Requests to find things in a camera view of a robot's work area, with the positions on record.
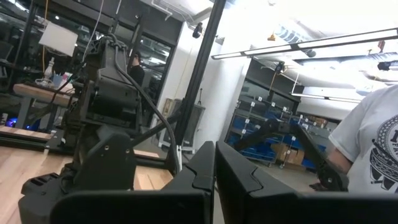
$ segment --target graphic print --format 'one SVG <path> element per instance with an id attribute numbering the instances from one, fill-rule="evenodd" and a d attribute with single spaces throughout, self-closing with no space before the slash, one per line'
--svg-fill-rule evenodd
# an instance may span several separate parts
<path id="1" fill-rule="evenodd" d="M 371 183 L 398 193 L 398 115 L 380 126 L 373 145 L 370 155 Z"/>

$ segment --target standing person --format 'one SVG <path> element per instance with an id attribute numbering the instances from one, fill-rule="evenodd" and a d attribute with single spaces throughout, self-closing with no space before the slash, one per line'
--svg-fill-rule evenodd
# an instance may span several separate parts
<path id="1" fill-rule="evenodd" d="M 132 67 L 130 68 L 129 75 L 138 83 L 138 85 L 142 86 L 142 82 L 144 81 L 145 71 L 142 69 L 141 65 L 141 53 L 136 52 L 134 59 L 132 61 Z"/>
<path id="2" fill-rule="evenodd" d="M 398 193 L 398 85 L 365 97 L 329 136 L 349 192 Z"/>

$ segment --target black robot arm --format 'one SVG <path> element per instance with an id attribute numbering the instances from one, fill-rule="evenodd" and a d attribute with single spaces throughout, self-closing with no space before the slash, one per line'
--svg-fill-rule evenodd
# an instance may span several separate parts
<path id="1" fill-rule="evenodd" d="M 337 166 L 326 159 L 317 148 L 311 136 L 299 124 L 289 124 L 276 119 L 267 120 L 261 128 L 242 138 L 234 144 L 237 151 L 241 151 L 274 134 L 291 134 L 295 136 L 304 148 L 305 156 L 314 164 L 321 184 L 331 191 L 348 191 L 348 178 Z"/>

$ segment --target blue light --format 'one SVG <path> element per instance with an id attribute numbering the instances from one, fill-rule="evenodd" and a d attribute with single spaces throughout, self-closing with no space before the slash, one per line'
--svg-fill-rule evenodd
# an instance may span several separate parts
<path id="1" fill-rule="evenodd" d="M 10 118 L 6 122 L 7 127 L 14 127 L 14 125 L 17 123 L 17 118 Z"/>

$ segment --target ceiling light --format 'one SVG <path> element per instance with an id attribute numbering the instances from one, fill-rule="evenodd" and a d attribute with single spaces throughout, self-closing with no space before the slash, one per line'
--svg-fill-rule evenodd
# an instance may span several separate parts
<path id="1" fill-rule="evenodd" d="M 283 45 L 283 46 L 277 46 L 277 47 L 267 47 L 264 49 L 257 49 L 257 50 L 247 50 L 244 52 L 246 55 L 252 55 L 252 54 L 264 54 L 264 53 L 269 53 L 269 52 L 280 52 L 280 51 L 285 51 L 285 50 L 292 50 L 290 45 Z"/>
<path id="2" fill-rule="evenodd" d="M 222 59 L 222 58 L 238 57 L 238 56 L 242 56 L 241 53 L 236 52 L 236 53 L 230 53 L 230 54 L 215 55 L 212 57 L 213 57 L 213 59 Z"/>
<path id="3" fill-rule="evenodd" d="M 307 97 L 307 98 L 314 98 L 314 99 L 321 99 L 324 100 L 324 96 L 315 96 L 315 95 L 308 95 L 308 94 L 301 94 L 301 93 L 291 93 L 292 96 L 299 96 L 299 97 Z"/>
<path id="4" fill-rule="evenodd" d="M 157 59 L 157 58 L 152 58 L 152 57 L 149 59 L 149 62 L 157 63 L 157 64 L 159 64 L 159 63 L 161 63 L 161 64 L 166 64 L 166 62 L 164 62 L 164 61 L 162 61 L 162 60 L 159 60 L 159 59 Z"/>
<path id="5" fill-rule="evenodd" d="M 359 34 L 345 37 L 337 37 L 332 39 L 325 40 L 315 40 L 307 43 L 297 44 L 300 48 L 312 48 L 319 47 L 322 45 L 333 45 L 333 44 L 342 44 L 342 43 L 350 43 L 362 40 L 371 40 L 371 39 L 379 39 L 379 38 L 388 38 L 388 37 L 396 37 L 398 35 L 397 30 L 385 30 L 380 32 L 372 32 L 368 34 Z"/>
<path id="6" fill-rule="evenodd" d="M 348 102 L 348 103 L 360 103 L 361 102 L 361 100 L 336 98 L 336 97 L 328 97 L 328 100 L 342 101 L 342 102 Z"/>
<path id="7" fill-rule="evenodd" d="M 18 2 L 15 3 L 15 6 L 17 6 L 20 10 L 27 11 L 27 8 L 25 8 L 23 5 L 19 4 Z"/>

